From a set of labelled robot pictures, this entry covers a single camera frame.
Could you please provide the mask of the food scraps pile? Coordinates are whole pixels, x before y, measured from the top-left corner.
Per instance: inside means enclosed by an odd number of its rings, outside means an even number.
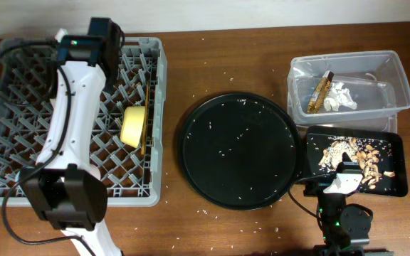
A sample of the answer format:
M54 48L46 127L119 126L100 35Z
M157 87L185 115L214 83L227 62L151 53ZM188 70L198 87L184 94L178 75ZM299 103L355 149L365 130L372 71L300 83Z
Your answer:
M374 190L382 181L394 179L395 171L391 167L383 167L389 163L392 156L391 143L376 139L358 139L356 137L333 136L327 138L329 144L322 150L322 157L318 162L321 171L330 173L336 171L343 162L342 155L349 157L350 161L361 169L362 185Z

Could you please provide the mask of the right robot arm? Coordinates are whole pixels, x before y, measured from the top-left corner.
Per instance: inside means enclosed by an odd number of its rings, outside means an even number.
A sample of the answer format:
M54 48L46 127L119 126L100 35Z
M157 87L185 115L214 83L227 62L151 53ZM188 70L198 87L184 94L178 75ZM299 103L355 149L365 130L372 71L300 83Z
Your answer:
M293 202L317 221L322 231L323 245L316 245L309 251L313 256L383 256L394 255L387 249L366 250L369 231L374 214L372 210L359 204L348 204L347 196L341 193L325 193L319 180L323 175L300 178L294 184L305 184L304 194L317 198L315 212L301 205L291 194Z

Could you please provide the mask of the yellow bowl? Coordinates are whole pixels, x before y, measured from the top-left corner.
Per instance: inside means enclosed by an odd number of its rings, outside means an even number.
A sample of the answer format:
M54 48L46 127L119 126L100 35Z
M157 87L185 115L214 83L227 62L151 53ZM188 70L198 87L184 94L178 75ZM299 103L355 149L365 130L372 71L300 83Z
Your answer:
M142 136L145 120L145 106L127 107L123 114L120 141L137 148Z

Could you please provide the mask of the wooden chopstick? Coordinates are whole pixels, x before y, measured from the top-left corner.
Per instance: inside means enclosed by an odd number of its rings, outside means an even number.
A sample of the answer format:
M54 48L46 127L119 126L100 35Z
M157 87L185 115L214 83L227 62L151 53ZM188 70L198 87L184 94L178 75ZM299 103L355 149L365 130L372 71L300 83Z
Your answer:
M147 120L148 120L148 112L149 112L149 94L150 94L150 84L147 83L146 86L146 93L145 93L145 101L144 101L144 120L142 126L142 136L141 136L141 155L145 155L146 152L146 134L147 134Z

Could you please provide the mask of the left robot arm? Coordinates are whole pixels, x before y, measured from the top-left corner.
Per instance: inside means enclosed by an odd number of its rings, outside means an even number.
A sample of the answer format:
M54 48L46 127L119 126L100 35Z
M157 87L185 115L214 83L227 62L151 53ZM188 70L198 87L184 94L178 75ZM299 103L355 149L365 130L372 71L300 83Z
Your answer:
M86 35L65 35L57 50L57 93L46 142L19 185L36 215L71 239L81 255L121 255L104 218L107 189L90 163L100 95L117 78L124 35L110 18L92 18Z

